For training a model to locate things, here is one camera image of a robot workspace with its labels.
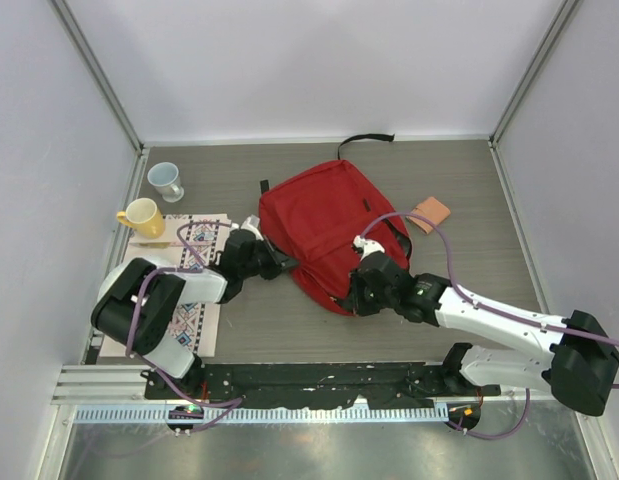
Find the red backpack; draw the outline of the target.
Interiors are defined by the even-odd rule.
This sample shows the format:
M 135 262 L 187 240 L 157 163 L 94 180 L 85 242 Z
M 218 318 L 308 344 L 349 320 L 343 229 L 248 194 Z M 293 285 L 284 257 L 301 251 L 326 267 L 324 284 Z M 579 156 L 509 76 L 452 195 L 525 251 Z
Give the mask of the red backpack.
M 354 238 L 390 201 L 352 163 L 342 158 L 314 166 L 262 193 L 261 233 L 297 260 L 291 276 L 325 309 L 345 316 L 369 316 L 380 307 L 350 272 L 359 265 Z

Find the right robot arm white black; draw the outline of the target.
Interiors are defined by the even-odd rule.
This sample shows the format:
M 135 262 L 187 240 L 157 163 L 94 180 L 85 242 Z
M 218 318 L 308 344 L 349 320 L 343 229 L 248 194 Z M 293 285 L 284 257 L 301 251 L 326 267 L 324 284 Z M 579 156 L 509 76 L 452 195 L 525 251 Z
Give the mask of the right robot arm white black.
M 498 343 L 453 347 L 440 380 L 454 395 L 473 386 L 507 385 L 551 394 L 562 405 L 598 417 L 619 369 L 619 351 L 598 320 L 579 310 L 570 317 L 492 302 L 433 274 L 411 275 L 382 252 L 362 258 L 350 274 L 361 316 L 391 309 L 413 323 L 468 332 Z

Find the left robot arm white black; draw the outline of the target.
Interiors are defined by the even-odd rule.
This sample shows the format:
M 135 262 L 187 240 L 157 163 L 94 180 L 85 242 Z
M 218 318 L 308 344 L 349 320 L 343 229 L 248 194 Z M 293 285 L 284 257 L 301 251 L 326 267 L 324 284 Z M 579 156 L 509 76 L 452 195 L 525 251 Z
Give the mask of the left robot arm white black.
M 268 239 L 242 228 L 229 234 L 209 264 L 197 260 L 191 267 L 175 267 L 160 258 L 133 258 L 106 277 L 91 324 L 165 374 L 176 396 L 189 399 L 201 392 L 203 366 L 168 332 L 176 310 L 186 304 L 227 303 L 245 280 L 272 280 L 298 265 Z

